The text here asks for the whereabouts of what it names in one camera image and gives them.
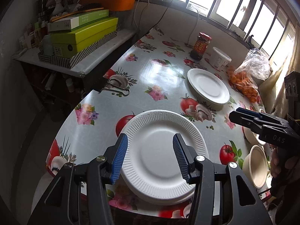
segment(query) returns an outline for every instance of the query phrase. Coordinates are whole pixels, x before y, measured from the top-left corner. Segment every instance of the striped box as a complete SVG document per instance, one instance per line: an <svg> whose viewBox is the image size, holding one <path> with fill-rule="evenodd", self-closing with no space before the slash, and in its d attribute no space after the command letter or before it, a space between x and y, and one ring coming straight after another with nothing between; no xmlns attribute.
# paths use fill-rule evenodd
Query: striped box
<svg viewBox="0 0 300 225"><path fill-rule="evenodd" d="M40 52L38 54L38 57L40 61L54 64L57 66L65 67L65 68L73 68L77 63L79 63L83 58L85 58L87 55L91 54L93 51L98 49L100 46L104 45L106 42L110 41L111 39L115 38L117 36L117 32L114 31L105 37L103 37L101 40L98 40L94 44L88 46L81 52L77 53L72 58L61 58L56 56L46 56L43 54L43 52Z"/></svg>

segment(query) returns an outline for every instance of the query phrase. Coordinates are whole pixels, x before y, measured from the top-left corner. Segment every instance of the beige bowl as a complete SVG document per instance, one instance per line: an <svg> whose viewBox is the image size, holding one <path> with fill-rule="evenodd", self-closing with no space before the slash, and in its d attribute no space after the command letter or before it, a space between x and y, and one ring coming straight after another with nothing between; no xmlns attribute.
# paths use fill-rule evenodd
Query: beige bowl
<svg viewBox="0 0 300 225"><path fill-rule="evenodd" d="M251 148L243 163L243 172L254 187L261 189L266 182L268 164L264 151L258 145Z"/></svg>
<svg viewBox="0 0 300 225"><path fill-rule="evenodd" d="M259 146L265 145L264 141L261 141L260 139L258 139L259 134L253 133L249 128L243 127L243 129L244 129L246 139L250 142L250 144L259 145Z"/></svg>

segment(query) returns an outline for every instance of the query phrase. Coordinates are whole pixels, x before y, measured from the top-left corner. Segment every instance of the white paper plate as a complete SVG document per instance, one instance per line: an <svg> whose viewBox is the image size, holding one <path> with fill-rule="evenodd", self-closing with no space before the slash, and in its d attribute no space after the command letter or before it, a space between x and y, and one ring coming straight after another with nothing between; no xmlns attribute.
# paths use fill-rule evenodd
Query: white paper plate
<svg viewBox="0 0 300 225"><path fill-rule="evenodd" d="M193 68L187 72L187 78L202 97L214 104L224 105L229 101L230 95L227 87L212 73Z"/></svg>
<svg viewBox="0 0 300 225"><path fill-rule="evenodd" d="M182 178L173 150L173 136L180 133L199 155L208 157L199 130L185 117L166 110L150 110L132 118L123 128L128 149L121 175L141 199L172 205L193 196L195 185Z"/></svg>

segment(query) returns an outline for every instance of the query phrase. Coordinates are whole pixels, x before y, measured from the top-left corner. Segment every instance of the hand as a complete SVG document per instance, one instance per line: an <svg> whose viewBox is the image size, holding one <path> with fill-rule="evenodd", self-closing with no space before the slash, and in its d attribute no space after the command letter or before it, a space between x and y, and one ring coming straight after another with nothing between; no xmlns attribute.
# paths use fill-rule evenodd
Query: hand
<svg viewBox="0 0 300 225"><path fill-rule="evenodd" d="M280 160L277 155L277 147L275 147L275 146L273 146L273 147L275 149L272 151L272 155L271 155L271 170L270 170L270 172L271 172L272 177L276 178L278 176L278 174L280 174L281 168L278 166ZM285 162L285 168L292 169L294 167L295 163L297 162L298 158L299 157L294 156L294 157L291 157L290 159L288 159ZM298 162L297 165L295 166L293 176L289 182L295 181L299 178L300 178L300 162Z"/></svg>

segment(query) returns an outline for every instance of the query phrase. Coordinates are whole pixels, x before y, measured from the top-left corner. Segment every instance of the floral tablecloth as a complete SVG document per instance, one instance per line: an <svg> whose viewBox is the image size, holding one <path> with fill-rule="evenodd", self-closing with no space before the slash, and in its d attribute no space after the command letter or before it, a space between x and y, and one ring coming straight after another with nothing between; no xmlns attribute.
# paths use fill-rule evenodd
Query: floral tablecloth
<svg viewBox="0 0 300 225"><path fill-rule="evenodd" d="M124 97L111 91L91 91L59 130L46 161L49 172L55 175L66 162L88 163L104 154L108 146L115 144L131 118L153 109L170 110L193 122L206 142L212 162L224 163L234 158L242 167L251 144L244 137L242 127L230 122L228 115L238 107L264 110L263 104L259 98L252 105L232 88L226 69L214 69L209 64L208 54L200 62L195 62L189 57L190 51L190 45L171 39L158 27L152 28L104 75L110 83L130 89L130 95ZM207 70L221 79L230 92L230 101L217 106L197 94L187 79L191 68ZM269 160L269 145L264 148ZM228 153L220 155L221 149L227 149ZM85 184L81 190L86 194ZM157 217L186 218L191 206L191 200L171 206L147 203L132 193L121 176L115 185L107 186L107 194L113 207ZM218 214L218 202L216 189L214 214Z"/></svg>

